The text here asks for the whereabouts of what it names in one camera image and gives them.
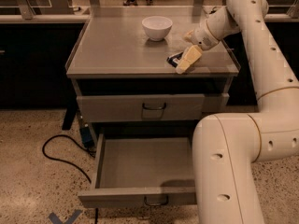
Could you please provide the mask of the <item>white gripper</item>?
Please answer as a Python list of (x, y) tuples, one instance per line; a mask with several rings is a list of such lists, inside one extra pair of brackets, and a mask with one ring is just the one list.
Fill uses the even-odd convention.
[(187, 32), (183, 36), (183, 39), (186, 42), (193, 42), (196, 45), (192, 45), (183, 51), (182, 57), (176, 67), (178, 74), (183, 74), (191, 65), (199, 60), (203, 50), (210, 50), (219, 44), (219, 40), (209, 31), (206, 23), (202, 23), (199, 27)]

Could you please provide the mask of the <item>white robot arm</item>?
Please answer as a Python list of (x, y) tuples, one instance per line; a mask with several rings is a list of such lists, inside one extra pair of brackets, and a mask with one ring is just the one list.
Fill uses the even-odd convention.
[(266, 0), (224, 0), (185, 35), (177, 73), (227, 35), (240, 33), (258, 104), (256, 113), (209, 115), (196, 125), (192, 162), (200, 224), (264, 224), (251, 165), (297, 154), (299, 81), (268, 30)]

